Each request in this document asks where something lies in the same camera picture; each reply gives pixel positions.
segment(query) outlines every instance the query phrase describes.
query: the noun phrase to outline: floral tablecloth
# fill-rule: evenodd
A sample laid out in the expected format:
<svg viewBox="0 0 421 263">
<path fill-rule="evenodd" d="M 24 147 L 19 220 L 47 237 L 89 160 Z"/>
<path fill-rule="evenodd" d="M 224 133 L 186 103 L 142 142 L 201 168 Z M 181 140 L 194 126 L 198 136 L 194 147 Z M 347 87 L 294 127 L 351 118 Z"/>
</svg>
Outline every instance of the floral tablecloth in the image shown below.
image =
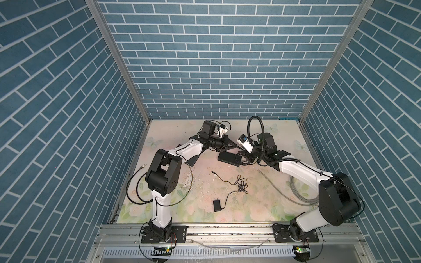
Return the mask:
<svg viewBox="0 0 421 263">
<path fill-rule="evenodd" d="M 232 129 L 227 135 L 233 140 L 241 134 L 246 134 L 247 120 L 230 120 Z M 155 152 L 158 149 L 173 149 L 178 144 L 185 143 L 190 136 L 197 133 L 203 120 L 154 120 L 148 131 L 146 142 L 139 157 L 136 170 L 146 164 L 146 167 L 133 178 L 128 194 L 133 200 L 136 196 L 136 182 L 142 174 L 148 171 Z M 270 132 L 279 150 L 290 152 L 296 158 L 315 166 L 314 161 L 304 142 L 298 125 L 293 120 L 264 120 L 265 131 Z M 260 125 L 253 121 L 250 133 L 259 133 Z M 262 171 L 276 185 L 280 191 L 290 199 L 297 200 L 292 194 L 289 175 L 278 172 L 271 167 L 261 167 L 257 164 L 236 167 L 217 161 L 217 152 L 207 150 L 192 167 L 193 185 L 187 198 L 178 205 L 171 207 L 173 222 L 199 223 L 199 222 L 270 222 L 289 221 L 312 207 L 296 205 L 282 197 L 257 170 Z M 235 182 L 237 175 L 247 177 L 247 191 L 232 193 L 226 208 L 220 212 L 213 211 L 213 200 L 219 199 L 224 205 L 227 194 L 237 190 L 222 182 L 211 171 L 216 172 L 222 179 Z M 181 167 L 180 179 L 176 189 L 171 194 L 171 203 L 180 200 L 189 189 L 191 182 L 190 170 L 187 165 Z M 317 193 L 309 189 L 306 184 L 295 180 L 298 191 L 307 198 L 315 198 Z M 147 183 L 142 179 L 139 184 L 139 193 L 142 199 L 151 198 Z M 127 197 L 124 200 L 117 223 L 144 223 L 152 217 L 152 204 L 135 205 Z"/>
</svg>

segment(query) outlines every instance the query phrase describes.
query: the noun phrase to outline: wire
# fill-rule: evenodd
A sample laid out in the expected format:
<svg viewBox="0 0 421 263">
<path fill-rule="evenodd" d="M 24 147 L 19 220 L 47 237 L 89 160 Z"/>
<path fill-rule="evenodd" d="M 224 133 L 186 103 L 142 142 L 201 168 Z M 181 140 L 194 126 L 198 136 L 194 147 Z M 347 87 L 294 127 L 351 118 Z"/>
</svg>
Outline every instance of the wire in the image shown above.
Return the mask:
<svg viewBox="0 0 421 263">
<path fill-rule="evenodd" d="M 237 176 L 237 179 L 235 180 L 235 182 L 234 183 L 231 183 L 229 181 L 223 180 L 218 174 L 216 174 L 216 172 L 214 172 L 214 171 L 211 171 L 211 172 L 213 174 L 215 174 L 216 176 L 218 176 L 218 178 L 221 181 L 226 182 L 226 183 L 229 183 L 230 185 L 233 185 L 233 186 L 238 186 L 238 191 L 232 191 L 231 193 L 229 193 L 226 196 L 224 207 L 221 207 L 221 209 L 224 209 L 226 207 L 226 201 L 228 200 L 228 197 L 229 197 L 230 194 L 235 193 L 235 192 L 237 192 L 237 193 L 244 192 L 245 194 L 248 194 L 248 191 L 246 190 L 246 188 L 248 187 L 248 185 L 247 185 L 247 177 L 241 178 L 241 175 L 238 175 Z"/>
<path fill-rule="evenodd" d="M 143 223 L 143 225 L 140 227 L 140 230 L 139 230 L 139 237 L 138 237 L 138 242 L 137 242 L 137 245 L 139 246 L 139 250 L 140 250 L 140 253 L 145 257 L 145 259 L 147 259 L 147 260 L 149 260 L 149 261 L 152 261 L 152 262 L 154 262 L 154 263 L 156 263 L 155 262 L 155 260 L 153 260 L 152 258 L 148 258 L 147 256 L 145 256 L 145 254 L 143 253 L 143 251 L 142 251 L 142 249 L 140 249 L 140 234 L 142 234 L 143 235 L 143 233 L 144 233 L 144 231 L 142 232 L 142 229 L 144 230 L 144 228 L 143 228 L 143 226 L 146 224 L 147 222 L 145 222 L 145 223 Z"/>
<path fill-rule="evenodd" d="M 140 177 L 140 179 L 137 181 L 137 184 L 136 184 L 136 195 L 137 195 L 137 197 L 143 202 L 143 203 L 138 203 L 138 202 L 135 202 L 135 201 L 133 201 L 130 197 L 129 197 L 129 194 L 128 194 L 128 190 L 129 190 L 129 185 L 130 185 L 130 182 L 132 181 L 132 179 L 133 179 L 133 177 L 138 173 L 138 171 L 140 171 L 140 168 L 130 177 L 130 179 L 129 179 L 129 181 L 127 182 L 127 184 L 126 184 L 126 197 L 127 197 L 127 199 L 129 199 L 129 201 L 130 202 L 132 202 L 132 203 L 134 203 L 134 204 L 136 204 L 136 205 L 146 205 L 146 204 L 148 204 L 148 203 L 150 203 L 150 202 L 152 202 L 152 199 L 150 199 L 150 200 L 148 200 L 148 201 L 145 201 L 145 200 L 143 200 L 140 196 L 139 196 L 139 192 L 138 192 L 138 186 L 139 186 L 139 182 L 140 182 L 140 180 L 142 180 L 142 178 L 147 174 L 147 173 L 144 173 L 141 177 Z"/>
<path fill-rule="evenodd" d="M 291 200 L 288 196 L 286 196 L 283 192 L 281 192 L 281 190 L 279 190 L 273 183 L 272 183 L 272 181 L 270 181 L 270 179 L 264 174 L 264 173 L 262 173 L 262 171 L 260 171 L 260 170 L 257 170 L 260 174 L 262 174 L 265 178 L 266 178 L 266 180 L 268 180 L 268 182 L 273 186 L 273 188 L 275 188 L 275 190 L 278 192 L 278 193 L 280 193 L 283 197 L 285 197 L 288 201 L 291 201 L 292 203 L 294 203 L 294 204 L 297 204 L 297 205 L 300 205 L 300 206 L 314 206 L 314 205 L 317 205 L 317 203 L 314 203 L 314 204 L 302 204 L 302 203 L 298 203 L 297 201 L 294 201 L 294 200 Z"/>
<path fill-rule="evenodd" d="M 227 128 L 227 130 L 231 130 L 231 128 L 232 128 L 231 123 L 229 123 L 229 121 L 227 121 L 227 120 L 223 120 L 219 124 L 222 124 L 223 122 L 227 122 L 229 124 L 229 129 Z"/>
<path fill-rule="evenodd" d="M 317 255 L 317 256 L 315 256 L 314 258 L 309 258 L 307 261 L 309 261 L 309 260 L 313 260 L 313 259 L 315 259 L 315 258 L 318 258 L 319 256 L 320 256 L 320 254 L 322 253 L 322 251 L 323 251 L 323 245 L 325 244 L 325 239 L 323 238 L 323 233 L 322 233 L 322 230 L 320 229 L 320 227 L 319 228 L 317 228 L 319 231 L 320 231 L 320 234 L 322 235 L 322 248 L 320 249 L 320 252 L 319 252 L 319 254 Z"/>
<path fill-rule="evenodd" d="M 305 165 L 305 164 L 304 164 L 304 163 L 302 163 L 302 162 L 299 162 L 299 163 L 301 163 L 301 164 L 302 164 L 302 165 L 304 165 L 305 167 L 309 168 L 310 170 L 313 170 L 313 171 L 317 172 L 317 173 L 318 173 L 318 174 L 320 174 L 320 175 L 324 175 L 324 176 L 327 176 L 327 177 L 332 178 L 332 179 L 333 179 L 333 180 L 335 180 L 336 182 L 340 183 L 341 185 L 345 186 L 345 187 L 346 187 L 346 188 L 348 188 L 349 190 L 353 191 L 353 192 L 354 192 L 354 194 L 356 194 L 356 195 L 358 196 L 358 198 L 359 198 L 359 199 L 361 200 L 361 202 L 362 202 L 362 209 L 361 209 L 361 211 L 360 211 L 358 214 L 356 214 L 356 215 L 354 215 L 354 216 L 352 216 L 352 217 L 350 217 L 350 218 L 348 218 L 348 219 L 353 219 L 353 218 L 356 218 L 357 216 L 359 216 L 359 215 L 361 215 L 361 214 L 362 214 L 362 212 L 363 212 L 363 211 L 364 211 L 364 209 L 365 209 L 365 202 L 364 202 L 364 200 L 362 199 L 362 197 L 361 197 L 359 194 L 357 194 L 357 192 L 356 192 L 356 191 L 354 191 L 351 187 L 349 187 L 349 186 L 347 186 L 347 185 L 343 184 L 342 182 L 340 182 L 340 181 L 336 180 L 335 178 L 333 178 L 333 176 L 330 176 L 330 175 L 326 175 L 326 174 L 324 174 L 324 173 L 323 173 L 323 171 L 317 171 L 317 170 L 314 170 L 313 168 L 311 168 L 311 167 L 309 167 L 309 166 Z"/>
<path fill-rule="evenodd" d="M 178 151 L 176 151 L 175 153 L 176 153 L 176 155 L 178 155 L 178 156 L 181 156 L 186 162 L 187 162 L 187 160 L 186 160 L 186 158 L 184 158 L 184 156 L 182 156 L 182 155 L 179 155 L 177 152 Z M 180 202 L 182 202 L 186 197 L 187 197 L 187 195 L 189 195 L 189 193 L 190 193 L 190 190 L 192 189 L 192 185 L 193 185 L 193 171 L 192 171 L 192 168 L 190 167 L 190 165 L 189 164 L 187 164 L 187 166 L 189 166 L 189 168 L 190 168 L 190 174 L 192 175 L 192 180 L 191 180 L 191 182 L 190 182 L 190 187 L 189 187 L 189 190 L 187 191 L 187 193 L 186 193 L 186 195 L 180 200 L 180 201 L 178 201 L 178 202 L 176 202 L 176 203 L 174 203 L 174 204 L 170 204 L 170 205 L 161 205 L 160 203 L 158 203 L 158 201 L 156 200 L 156 203 L 157 203 L 157 205 L 159 205 L 159 206 L 164 206 L 164 207 L 169 207 L 169 206 L 173 206 L 173 205 L 176 205 L 176 204 L 179 204 Z"/>
<path fill-rule="evenodd" d="M 295 187 L 295 183 L 294 183 L 294 177 L 290 176 L 290 187 L 291 187 L 291 191 L 292 193 L 301 201 L 303 201 L 304 203 L 307 204 L 317 204 L 319 202 L 319 197 L 313 198 L 313 199 L 307 199 L 304 196 L 302 196 L 297 188 Z"/>
</svg>

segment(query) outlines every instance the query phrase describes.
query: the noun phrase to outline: blue brick wall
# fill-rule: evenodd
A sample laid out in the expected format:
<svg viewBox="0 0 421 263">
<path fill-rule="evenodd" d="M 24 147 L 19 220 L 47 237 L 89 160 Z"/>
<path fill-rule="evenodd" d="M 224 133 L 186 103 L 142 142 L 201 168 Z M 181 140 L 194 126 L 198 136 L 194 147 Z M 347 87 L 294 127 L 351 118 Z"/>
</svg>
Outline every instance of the blue brick wall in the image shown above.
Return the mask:
<svg viewBox="0 0 421 263">
<path fill-rule="evenodd" d="M 0 1 L 0 262 L 80 262 L 145 123 L 84 0 Z"/>
<path fill-rule="evenodd" d="M 378 262 L 421 261 L 421 1 L 375 0 L 305 119 L 325 169 L 350 174 Z"/>
<path fill-rule="evenodd" d="M 152 118 L 297 118 L 360 0 L 100 0 Z"/>
</svg>

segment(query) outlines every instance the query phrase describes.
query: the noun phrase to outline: black power adapter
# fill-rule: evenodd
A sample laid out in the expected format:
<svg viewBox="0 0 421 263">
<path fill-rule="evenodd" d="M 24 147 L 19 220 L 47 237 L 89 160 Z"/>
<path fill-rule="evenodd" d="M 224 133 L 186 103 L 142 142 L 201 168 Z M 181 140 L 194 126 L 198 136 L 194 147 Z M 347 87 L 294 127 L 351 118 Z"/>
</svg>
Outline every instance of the black power adapter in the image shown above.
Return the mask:
<svg viewBox="0 0 421 263">
<path fill-rule="evenodd" d="M 222 210 L 222 208 L 221 208 L 221 201 L 220 200 L 214 200 L 213 201 L 213 211 L 214 212 L 219 212 L 221 210 Z"/>
</svg>

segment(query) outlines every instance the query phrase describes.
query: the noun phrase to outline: aluminum frame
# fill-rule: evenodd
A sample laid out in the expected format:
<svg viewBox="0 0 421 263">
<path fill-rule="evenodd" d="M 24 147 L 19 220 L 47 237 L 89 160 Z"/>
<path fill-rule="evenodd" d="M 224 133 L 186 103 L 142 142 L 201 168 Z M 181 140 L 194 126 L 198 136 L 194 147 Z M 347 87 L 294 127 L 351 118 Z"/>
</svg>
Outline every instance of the aluminum frame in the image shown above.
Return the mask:
<svg viewBox="0 0 421 263">
<path fill-rule="evenodd" d="M 109 222 L 110 224 L 113 224 L 117 221 L 118 211 L 121 209 L 121 206 L 122 206 L 122 204 L 124 202 L 124 198 L 125 198 L 125 190 L 126 190 L 125 186 L 127 185 L 127 182 L 129 181 L 130 175 L 132 175 L 134 173 L 135 169 L 136 169 L 136 165 L 137 165 L 137 162 L 139 161 L 139 156 L 140 156 L 140 153 L 142 151 L 143 145 L 145 144 L 146 137 L 148 135 L 148 131 L 149 131 L 150 126 L 151 125 L 149 123 L 149 124 L 145 125 L 145 128 L 143 128 L 142 136 L 140 137 L 140 140 L 137 144 L 137 148 L 136 148 L 134 156 L 131 160 L 129 169 L 127 171 L 127 175 L 126 175 L 126 177 L 123 181 L 123 184 L 121 185 L 120 192 L 119 192 L 119 194 L 117 196 L 117 199 L 116 199 L 116 201 L 113 205 L 114 208 L 112 209 L 112 212 L 111 212 L 111 214 L 108 218 L 107 222 Z"/>
<path fill-rule="evenodd" d="M 268 248 L 272 245 L 296 244 L 290 242 L 276 243 L 272 229 L 273 223 L 188 223 L 174 225 L 188 226 L 186 243 L 177 244 L 177 246 L 197 246 L 194 241 L 212 246 L 251 246 L 259 245 L 267 240 L 263 246 L 268 246 Z M 86 262 L 100 262 L 102 253 L 107 247 L 150 246 L 150 244 L 137 243 L 140 228 L 141 224 L 101 225 Z M 323 233 L 325 245 L 354 245 L 362 263 L 375 262 L 356 223 L 324 226 L 320 230 Z M 321 244 L 320 234 L 319 239 L 319 242 L 310 242 L 310 244 Z"/>
<path fill-rule="evenodd" d="M 300 122 L 303 122 L 306 119 L 307 115 L 310 113 L 310 110 L 312 109 L 313 105 L 316 103 L 317 98 L 319 97 L 320 93 L 324 89 L 326 82 L 332 75 L 333 70 L 335 69 L 336 65 L 341 59 L 342 54 L 345 52 L 349 42 L 351 42 L 352 37 L 354 36 L 355 32 L 360 26 L 362 19 L 367 14 L 373 1 L 374 0 L 362 0 L 360 5 L 356 9 L 355 14 L 352 17 L 351 23 L 349 23 L 349 26 L 346 28 L 341 38 L 341 41 L 338 44 L 338 47 L 334 51 L 332 58 L 329 60 L 325 68 L 325 71 L 320 76 L 319 82 L 314 88 L 313 93 L 310 95 L 307 104 L 305 105 L 303 111 L 300 114 L 300 117 L 299 117 Z"/>
<path fill-rule="evenodd" d="M 89 11 L 91 12 L 93 16 L 93 19 L 96 22 L 96 25 L 99 28 L 99 31 L 101 31 L 102 37 L 104 38 L 104 41 L 107 44 L 107 47 L 109 48 L 109 51 L 111 52 L 111 55 L 113 56 L 118 69 L 120 70 L 121 75 L 123 76 L 124 81 L 127 84 L 127 87 L 131 95 L 133 96 L 134 101 L 136 102 L 137 107 L 139 108 L 140 113 L 145 119 L 146 124 L 149 124 L 151 122 L 151 118 L 149 117 L 148 112 L 146 111 L 142 103 L 142 100 L 140 99 L 140 95 L 136 89 L 136 86 L 133 82 L 132 77 L 130 76 L 126 63 L 123 60 L 123 56 L 121 56 L 121 53 L 117 47 L 117 44 L 114 41 L 114 37 L 112 36 L 112 33 L 105 20 L 105 16 L 102 13 L 101 8 L 98 4 L 98 1 L 97 0 L 85 0 L 85 1 L 86 1 L 86 5 L 88 5 Z"/>
</svg>

